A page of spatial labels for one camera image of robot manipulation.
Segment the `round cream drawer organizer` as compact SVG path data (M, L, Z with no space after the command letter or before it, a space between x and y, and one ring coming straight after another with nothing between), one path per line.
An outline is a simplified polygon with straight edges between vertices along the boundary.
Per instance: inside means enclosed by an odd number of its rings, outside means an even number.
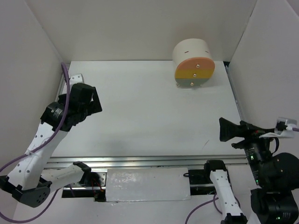
M215 70L208 44L197 38L182 40L173 52L177 87L196 88L206 83Z

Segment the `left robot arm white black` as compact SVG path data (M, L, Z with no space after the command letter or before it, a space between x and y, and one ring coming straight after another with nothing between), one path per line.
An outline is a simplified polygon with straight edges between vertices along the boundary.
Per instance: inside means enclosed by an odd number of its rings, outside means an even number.
M57 102L46 107L25 158L8 175L1 176L0 188L18 202L36 208L55 190L72 183L88 186L98 181L99 175L80 161L63 169L44 168L71 128L101 111L95 87L73 84L69 95L59 95Z

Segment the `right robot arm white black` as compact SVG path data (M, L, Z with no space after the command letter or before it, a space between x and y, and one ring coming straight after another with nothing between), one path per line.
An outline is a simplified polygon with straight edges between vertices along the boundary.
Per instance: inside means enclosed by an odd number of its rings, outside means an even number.
M243 140L233 143L243 149L257 188L250 191L251 215L246 218L230 187L228 171L223 161L208 160L203 177L213 183L218 196L223 224L293 224L299 217L299 207L292 191L299 187L299 159L290 153L270 151L270 143L279 147L279 139L293 138L299 129L297 121L278 118L272 129L265 129L245 121L234 124L219 119L220 141L235 137Z

